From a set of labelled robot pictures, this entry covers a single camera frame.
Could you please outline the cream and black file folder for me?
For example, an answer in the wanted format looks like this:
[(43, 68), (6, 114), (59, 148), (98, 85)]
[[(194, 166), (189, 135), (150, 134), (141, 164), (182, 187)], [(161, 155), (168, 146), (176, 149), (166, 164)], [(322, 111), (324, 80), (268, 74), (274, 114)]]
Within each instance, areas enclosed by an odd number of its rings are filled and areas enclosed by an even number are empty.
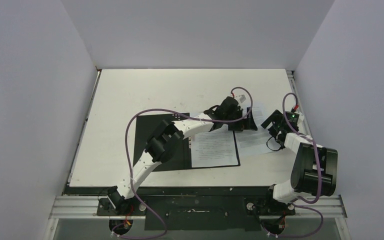
[(185, 138), (175, 123), (188, 120), (182, 115), (140, 115), (136, 119), (133, 162), (148, 152), (160, 163), (157, 172), (240, 166), (235, 133), (226, 127), (214, 133), (199, 133)]

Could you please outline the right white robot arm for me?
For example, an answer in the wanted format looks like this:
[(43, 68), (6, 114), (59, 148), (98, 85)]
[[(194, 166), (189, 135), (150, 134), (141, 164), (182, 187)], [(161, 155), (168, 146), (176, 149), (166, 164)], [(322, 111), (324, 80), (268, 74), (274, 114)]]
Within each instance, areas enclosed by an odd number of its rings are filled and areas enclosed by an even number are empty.
[(299, 114), (275, 110), (261, 126), (268, 130), (270, 139), (278, 145), (275, 151), (289, 150), (295, 154), (290, 177), (275, 184), (272, 195), (263, 199), (262, 207), (270, 215), (276, 214), (283, 203), (292, 203), (311, 195), (332, 196), (336, 190), (338, 151), (315, 143), (309, 135), (300, 132)]

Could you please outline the printed white paper sheet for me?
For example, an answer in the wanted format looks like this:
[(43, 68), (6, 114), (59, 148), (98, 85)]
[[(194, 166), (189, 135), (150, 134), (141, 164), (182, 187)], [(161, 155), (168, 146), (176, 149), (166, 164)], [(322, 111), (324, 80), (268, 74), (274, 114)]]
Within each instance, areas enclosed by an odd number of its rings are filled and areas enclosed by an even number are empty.
[(240, 165), (235, 134), (218, 129), (190, 138), (191, 168), (221, 168)]

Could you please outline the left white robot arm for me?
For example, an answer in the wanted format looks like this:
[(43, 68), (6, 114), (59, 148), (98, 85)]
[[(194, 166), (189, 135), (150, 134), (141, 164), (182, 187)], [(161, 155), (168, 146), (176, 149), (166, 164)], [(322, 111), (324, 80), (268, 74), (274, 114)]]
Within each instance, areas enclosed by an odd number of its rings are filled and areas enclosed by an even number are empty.
[(181, 143), (194, 135), (209, 133), (223, 125), (241, 125), (252, 113), (250, 106), (243, 112), (241, 104), (244, 95), (228, 96), (220, 105), (206, 109), (197, 116), (184, 115), (182, 120), (163, 120), (145, 141), (138, 161), (128, 161), (129, 175), (108, 189), (109, 208), (116, 215), (124, 215), (129, 210), (129, 200), (137, 196), (137, 190), (144, 180), (159, 165), (173, 158)]

